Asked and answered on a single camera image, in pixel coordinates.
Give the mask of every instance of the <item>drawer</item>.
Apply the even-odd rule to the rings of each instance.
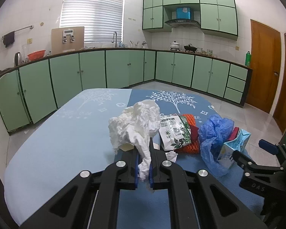
[[[228,87],[226,88],[226,92],[224,94],[224,98],[237,103],[240,103],[242,96],[243,96],[242,92],[238,92],[234,89],[229,89]]]
[[[243,92],[245,84],[246,84],[245,81],[229,76],[227,87]]]
[[[247,72],[248,72],[247,69],[239,67],[239,66],[234,65],[234,64],[231,64],[229,75],[234,76],[234,77],[238,77],[242,80],[246,80],[247,79]]]

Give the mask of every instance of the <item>red cloth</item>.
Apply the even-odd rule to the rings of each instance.
[[[239,127],[234,127],[233,132],[231,133],[230,137],[227,139],[226,142],[236,139],[238,131],[239,131]]]

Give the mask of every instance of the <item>tiled floor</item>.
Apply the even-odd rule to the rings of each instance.
[[[234,121],[235,126],[245,129],[251,133],[251,137],[246,146],[246,150],[252,159],[260,165],[279,166],[277,158],[270,153],[258,147],[258,141],[264,139],[270,143],[276,144],[280,141],[282,133],[278,128],[275,120],[271,115],[261,111],[255,107],[245,104],[244,108],[234,106],[230,103],[212,98],[207,95],[199,94],[194,91],[182,89],[176,86],[150,82],[133,87],[133,89],[153,89],[173,92],[184,92],[188,94],[197,94],[208,100],[214,107],[217,113],[222,117],[230,118]],[[23,131],[13,134],[8,143],[7,164],[10,162],[14,154],[26,139],[47,119],[39,121],[35,125],[26,128]]]

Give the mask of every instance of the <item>faucet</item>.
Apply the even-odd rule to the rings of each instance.
[[[114,42],[114,35],[116,35],[116,42],[117,42],[117,34],[116,34],[116,32],[114,32],[114,33],[113,33],[113,38],[112,38],[111,43]]]

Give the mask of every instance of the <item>blue box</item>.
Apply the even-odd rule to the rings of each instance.
[[[176,10],[177,19],[191,19],[189,7],[178,7]]]

